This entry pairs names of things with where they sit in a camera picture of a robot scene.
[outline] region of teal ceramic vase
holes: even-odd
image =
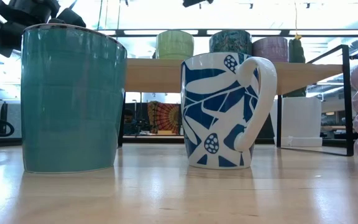
[[[181,30],[168,30],[157,36],[156,58],[187,59],[194,54],[194,38]]]
[[[119,42],[93,30],[66,24],[25,30],[21,112],[26,171],[113,166],[126,58]]]
[[[209,39],[209,52],[237,52],[252,55],[252,36],[244,30],[223,30]]]

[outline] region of store shelf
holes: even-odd
[[[182,60],[130,58],[127,61],[125,91],[179,93]],[[342,73],[342,65],[274,63],[277,94],[282,95]]]

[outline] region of blue and white mug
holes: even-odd
[[[273,105],[277,73],[265,58],[201,54],[181,65],[181,113],[189,164],[250,166],[255,139]]]

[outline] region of mug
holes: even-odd
[[[252,53],[252,36],[244,30],[223,30],[209,39],[209,52]]]
[[[31,26],[22,42],[24,169],[56,173],[111,167],[126,49],[109,36],[66,24]]]
[[[181,65],[181,114],[189,164],[250,166],[254,141],[273,105],[277,73],[265,58],[208,53]]]
[[[194,54],[194,38],[181,30],[168,30],[157,36],[155,54],[159,59],[184,60]]]

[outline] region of wooden table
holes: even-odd
[[[182,60],[130,58],[127,61],[125,91],[179,93]],[[342,73],[342,65],[274,63],[277,94],[282,95]]]
[[[114,168],[50,175],[4,147],[0,223],[358,223],[358,157],[256,145],[250,169],[212,170],[190,167],[183,144],[125,144]]]

